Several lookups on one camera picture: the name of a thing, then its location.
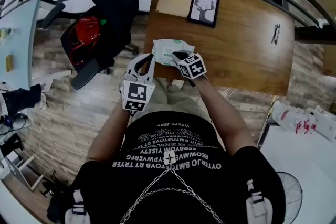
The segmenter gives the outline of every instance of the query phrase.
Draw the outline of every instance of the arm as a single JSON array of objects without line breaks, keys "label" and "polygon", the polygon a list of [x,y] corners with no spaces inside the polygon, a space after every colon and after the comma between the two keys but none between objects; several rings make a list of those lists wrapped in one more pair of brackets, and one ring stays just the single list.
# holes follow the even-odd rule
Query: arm
[{"label": "arm", "polygon": [[210,82],[204,77],[198,77],[193,82],[230,155],[234,155],[244,146],[256,147],[240,113],[217,92]]},{"label": "arm", "polygon": [[120,101],[104,127],[93,140],[87,159],[104,162],[114,157],[121,148],[129,118],[130,112],[122,109],[122,102]]}]

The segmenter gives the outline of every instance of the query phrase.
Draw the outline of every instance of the framed picture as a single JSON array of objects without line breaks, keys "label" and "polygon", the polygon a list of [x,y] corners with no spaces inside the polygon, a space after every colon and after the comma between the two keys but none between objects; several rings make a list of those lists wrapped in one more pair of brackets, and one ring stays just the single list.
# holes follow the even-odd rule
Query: framed picture
[{"label": "framed picture", "polygon": [[218,6],[219,0],[192,0],[187,20],[215,27]]}]

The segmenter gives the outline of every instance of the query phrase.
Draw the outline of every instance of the person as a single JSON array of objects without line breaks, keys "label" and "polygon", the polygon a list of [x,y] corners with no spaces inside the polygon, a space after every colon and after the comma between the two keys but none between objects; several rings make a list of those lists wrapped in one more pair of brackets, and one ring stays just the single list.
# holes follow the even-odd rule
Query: person
[{"label": "person", "polygon": [[129,126],[130,112],[116,105],[70,187],[91,223],[248,223],[251,180],[272,204],[271,223],[284,222],[281,180],[242,116],[206,78],[193,82],[226,150],[195,101],[155,80]]}]

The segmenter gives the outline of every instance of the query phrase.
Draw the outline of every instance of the deer picture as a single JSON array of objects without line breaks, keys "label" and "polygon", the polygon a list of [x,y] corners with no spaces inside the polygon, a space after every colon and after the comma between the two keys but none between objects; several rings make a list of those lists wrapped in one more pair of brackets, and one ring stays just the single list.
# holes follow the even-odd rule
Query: deer picture
[{"label": "deer picture", "polygon": [[207,8],[207,5],[205,5],[205,9],[202,9],[202,5],[200,5],[200,6],[198,5],[199,2],[200,2],[200,0],[195,0],[195,2],[194,2],[194,5],[197,7],[197,10],[200,12],[200,18],[199,18],[199,20],[202,21],[202,22],[205,22],[205,23],[212,24],[213,23],[212,21],[207,20],[205,18],[205,13],[208,10],[214,10],[215,9],[215,3],[211,0],[211,7]]}]

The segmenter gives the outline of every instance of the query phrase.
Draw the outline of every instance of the wooden floor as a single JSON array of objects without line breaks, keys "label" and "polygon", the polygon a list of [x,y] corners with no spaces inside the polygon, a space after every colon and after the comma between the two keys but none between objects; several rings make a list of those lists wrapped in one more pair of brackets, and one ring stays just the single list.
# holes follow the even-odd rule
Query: wooden floor
[{"label": "wooden floor", "polygon": [[[132,28],[133,42],[140,47],[144,44],[147,18],[147,15],[138,16]],[[67,25],[52,26],[48,30],[36,31],[34,68],[72,68],[59,40],[66,27]],[[62,179],[70,182],[74,179],[92,140],[119,101],[118,85],[131,58],[130,53],[123,52],[116,58],[111,75],[98,74],[79,91],[70,86],[70,78],[54,81],[51,90],[46,93],[48,109],[29,110],[34,124],[29,129],[20,131],[25,147],[21,155],[35,155],[35,170],[47,177],[55,170]],[[281,99],[301,108],[319,104],[327,109],[334,101],[336,78],[322,75],[322,62],[322,45],[295,44],[288,93]],[[219,92],[225,89],[218,87]],[[183,90],[203,106],[195,89],[186,85]],[[223,92],[222,95],[226,97],[232,90]],[[241,112],[255,140],[260,136],[271,100],[271,95],[240,89],[229,99]]]}]

